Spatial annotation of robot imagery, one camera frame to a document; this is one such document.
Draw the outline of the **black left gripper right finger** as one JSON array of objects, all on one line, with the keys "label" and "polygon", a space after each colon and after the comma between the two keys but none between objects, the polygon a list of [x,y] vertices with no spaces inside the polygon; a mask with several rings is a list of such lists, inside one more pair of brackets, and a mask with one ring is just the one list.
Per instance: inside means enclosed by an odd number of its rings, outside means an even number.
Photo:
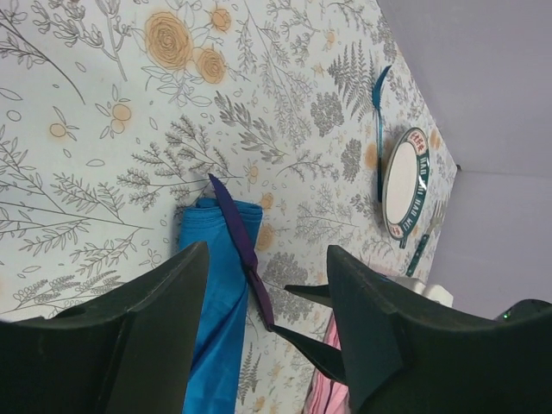
[{"label": "black left gripper right finger", "polygon": [[551,309],[499,320],[438,304],[327,251],[340,349],[328,372],[355,413],[548,413]]}]

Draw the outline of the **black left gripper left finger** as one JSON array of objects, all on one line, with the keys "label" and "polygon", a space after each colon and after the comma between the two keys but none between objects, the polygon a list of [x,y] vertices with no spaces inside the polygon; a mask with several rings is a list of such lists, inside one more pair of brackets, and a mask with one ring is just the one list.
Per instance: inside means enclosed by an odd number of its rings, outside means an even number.
[{"label": "black left gripper left finger", "polygon": [[209,260],[195,242],[56,317],[2,323],[2,412],[181,412]]}]

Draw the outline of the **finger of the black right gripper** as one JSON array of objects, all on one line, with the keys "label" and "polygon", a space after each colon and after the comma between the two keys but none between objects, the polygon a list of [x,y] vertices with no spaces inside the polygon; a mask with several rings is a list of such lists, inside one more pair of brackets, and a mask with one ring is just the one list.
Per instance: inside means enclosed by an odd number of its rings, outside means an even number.
[{"label": "finger of the black right gripper", "polygon": [[273,332],[291,343],[326,378],[345,381],[340,349],[277,325],[273,326]]},{"label": "finger of the black right gripper", "polygon": [[330,309],[333,308],[329,285],[286,285],[284,290]]}]

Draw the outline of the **blue satin napkin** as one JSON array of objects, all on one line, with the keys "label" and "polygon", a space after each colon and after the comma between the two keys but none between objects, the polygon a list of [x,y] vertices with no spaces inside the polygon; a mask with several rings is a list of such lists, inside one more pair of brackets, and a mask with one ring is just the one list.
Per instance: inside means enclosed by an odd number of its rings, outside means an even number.
[{"label": "blue satin napkin", "polygon": [[206,242],[209,274],[204,293],[184,413],[233,413],[238,390],[248,282],[219,203],[201,198],[187,208],[179,247]]}]

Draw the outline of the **purple knife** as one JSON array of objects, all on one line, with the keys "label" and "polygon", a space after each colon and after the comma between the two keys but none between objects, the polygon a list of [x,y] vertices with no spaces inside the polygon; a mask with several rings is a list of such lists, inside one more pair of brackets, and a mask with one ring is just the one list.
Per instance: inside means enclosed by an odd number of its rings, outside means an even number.
[{"label": "purple knife", "polygon": [[244,222],[244,217],[254,212],[255,217],[262,218],[262,209],[256,204],[235,201],[231,197],[227,187],[217,177],[210,173],[209,179],[227,224],[229,235],[240,256],[241,265],[248,283],[254,291],[261,320],[265,328],[269,332],[272,332],[274,327],[273,306],[267,289],[258,274],[258,258],[254,249],[254,243],[249,236]]}]

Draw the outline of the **blue fork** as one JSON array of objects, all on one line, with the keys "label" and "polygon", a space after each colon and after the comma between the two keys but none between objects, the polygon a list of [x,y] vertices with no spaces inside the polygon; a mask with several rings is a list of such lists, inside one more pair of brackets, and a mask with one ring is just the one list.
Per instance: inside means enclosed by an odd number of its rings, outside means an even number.
[{"label": "blue fork", "polygon": [[375,115],[376,115],[376,149],[377,149],[377,199],[378,202],[381,203],[383,199],[383,179],[384,179],[384,173],[383,173],[383,122],[382,122],[382,114],[381,114],[381,100],[382,100],[382,91],[384,87],[384,83],[386,80],[386,76],[389,73],[391,69],[391,65],[386,66],[382,73],[377,78],[373,89],[372,89],[372,104],[374,107]]}]

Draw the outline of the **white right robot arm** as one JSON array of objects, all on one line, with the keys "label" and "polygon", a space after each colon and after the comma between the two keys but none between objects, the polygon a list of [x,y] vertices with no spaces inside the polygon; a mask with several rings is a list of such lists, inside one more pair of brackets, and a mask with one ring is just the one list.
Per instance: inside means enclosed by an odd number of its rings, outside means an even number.
[{"label": "white right robot arm", "polygon": [[[425,285],[418,279],[406,276],[391,277],[390,280],[438,304],[447,307],[453,304],[452,294],[441,285]],[[284,289],[311,302],[332,308],[328,285],[286,285]],[[510,320],[517,321],[550,308],[549,302],[540,299],[524,299],[496,317],[495,321],[502,323]],[[291,343],[323,376],[340,384],[346,384],[341,351],[336,346],[330,345],[329,340],[319,342],[276,325],[273,326],[273,331]]]}]

